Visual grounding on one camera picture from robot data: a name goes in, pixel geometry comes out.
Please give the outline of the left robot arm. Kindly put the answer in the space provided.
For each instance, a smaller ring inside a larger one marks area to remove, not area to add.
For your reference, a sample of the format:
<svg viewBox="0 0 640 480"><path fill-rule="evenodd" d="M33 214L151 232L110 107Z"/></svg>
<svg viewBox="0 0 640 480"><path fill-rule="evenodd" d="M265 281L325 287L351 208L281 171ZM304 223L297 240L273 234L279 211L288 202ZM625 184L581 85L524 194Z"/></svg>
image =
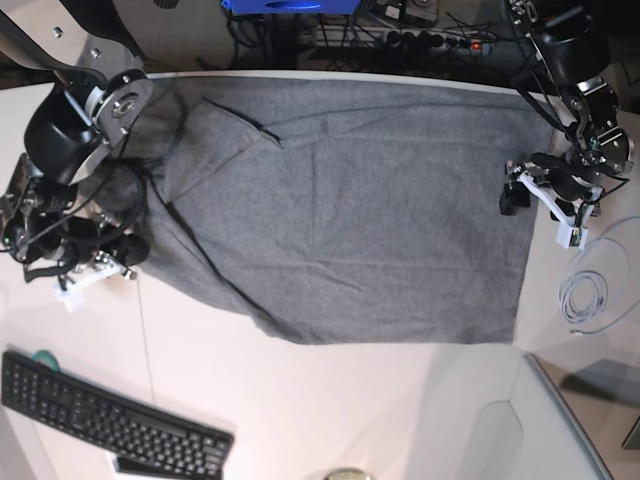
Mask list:
<svg viewBox="0 0 640 480"><path fill-rule="evenodd" d="M617 121L619 99L602 73L610 64L606 36L592 1L507 1L515 34L534 53L513 76L521 97L569 143L562 155L534 153L508 164L500 211L513 216L537 196L551 217L582 227L611 195L605 179L623 187L632 141Z"/></svg>

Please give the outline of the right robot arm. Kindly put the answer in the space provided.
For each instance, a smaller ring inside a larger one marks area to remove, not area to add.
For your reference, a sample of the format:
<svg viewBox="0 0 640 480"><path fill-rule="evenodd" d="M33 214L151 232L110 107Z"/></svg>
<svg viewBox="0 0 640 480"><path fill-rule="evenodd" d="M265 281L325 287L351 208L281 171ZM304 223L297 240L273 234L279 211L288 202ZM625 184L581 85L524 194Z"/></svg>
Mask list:
<svg viewBox="0 0 640 480"><path fill-rule="evenodd" d="M1 244L26 282L65 283L79 267L112 264L129 275L149 252L133 225L146 204L139 168L125 218L114 224L82 216L79 184L124 167L132 127L153 85L145 56L111 1L5 1L1 50L18 65L50 73L54 84L24 133L1 198Z"/></svg>

